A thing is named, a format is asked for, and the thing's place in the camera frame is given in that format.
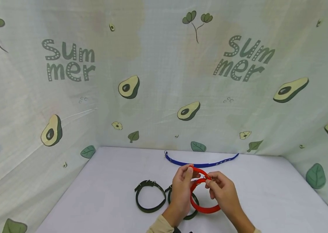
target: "green leaf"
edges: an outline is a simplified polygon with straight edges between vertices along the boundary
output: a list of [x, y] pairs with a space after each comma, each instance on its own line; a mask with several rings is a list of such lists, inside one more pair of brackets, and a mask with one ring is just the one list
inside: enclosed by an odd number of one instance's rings
[[209, 17], [210, 17], [210, 14], [207, 13], [207, 14], [205, 15], [205, 17], [204, 17], [204, 21], [205, 21], [205, 22], [208, 22]]
[[93, 145], [86, 147], [80, 153], [82, 157], [90, 159], [95, 153], [95, 147]]
[[5, 26], [5, 21], [3, 19], [0, 19], [0, 28]]
[[259, 141], [259, 142], [251, 142], [249, 143], [249, 150], [247, 150], [247, 152], [250, 152], [251, 150], [257, 150], [259, 145], [261, 145], [261, 143], [263, 142], [262, 141]]
[[193, 21], [193, 20], [195, 19], [195, 17], [196, 17], [196, 11], [193, 10], [193, 11], [191, 12], [191, 21]]
[[186, 15], [186, 19], [187, 19], [187, 21], [188, 21], [188, 22], [191, 22], [191, 18], [192, 18], [191, 13], [188, 12], [187, 15]]
[[25, 233], [26, 231], [27, 225], [8, 218], [3, 226], [2, 233]]
[[313, 189], [321, 189], [324, 187], [326, 178], [323, 167], [316, 163], [306, 173], [306, 182]]
[[189, 24], [189, 21], [186, 19], [186, 17], [183, 17], [182, 22], [183, 22], [184, 24]]
[[128, 135], [128, 138], [130, 139], [130, 143], [133, 143], [133, 141], [136, 141], [139, 139], [139, 131], [132, 132]]
[[211, 16], [209, 17], [207, 23], [210, 22], [212, 19], [213, 19], [213, 16], [211, 15]]
[[191, 142], [191, 149], [193, 151], [200, 151], [205, 152], [206, 146], [204, 144], [198, 143], [198, 142]]

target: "fabric backdrop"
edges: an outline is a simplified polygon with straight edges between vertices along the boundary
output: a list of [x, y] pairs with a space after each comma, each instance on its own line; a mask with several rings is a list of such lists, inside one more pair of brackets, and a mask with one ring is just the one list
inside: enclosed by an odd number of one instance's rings
[[0, 0], [0, 231], [99, 146], [284, 156], [328, 204], [328, 0]]

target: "beige sleeve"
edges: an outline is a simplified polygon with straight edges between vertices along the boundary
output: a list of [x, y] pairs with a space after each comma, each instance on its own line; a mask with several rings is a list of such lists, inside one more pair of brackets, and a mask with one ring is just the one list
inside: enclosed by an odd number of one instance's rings
[[168, 221], [160, 215], [146, 233], [173, 233], [173, 231], [174, 228], [172, 228]]

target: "person's left hand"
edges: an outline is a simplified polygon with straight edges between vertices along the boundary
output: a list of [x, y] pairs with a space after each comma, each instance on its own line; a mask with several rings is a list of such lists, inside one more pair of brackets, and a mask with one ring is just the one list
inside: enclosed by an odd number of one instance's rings
[[172, 227], [178, 226], [190, 209], [190, 188], [193, 178], [200, 178], [198, 172], [194, 172], [191, 164], [180, 167], [172, 181], [171, 203], [164, 211], [163, 217]]

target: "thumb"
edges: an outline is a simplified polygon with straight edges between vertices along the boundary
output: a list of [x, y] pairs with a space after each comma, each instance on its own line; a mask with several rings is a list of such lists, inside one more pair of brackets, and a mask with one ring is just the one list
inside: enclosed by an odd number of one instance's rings
[[211, 181], [211, 180], [206, 180], [205, 183], [206, 183], [207, 186], [209, 186], [209, 188], [211, 190], [213, 190], [213, 192], [216, 195], [221, 191], [221, 188], [218, 186], [218, 184], [216, 182]]
[[190, 183], [192, 179], [192, 174], [194, 173], [194, 169], [192, 167], [188, 167], [185, 175], [184, 182]]

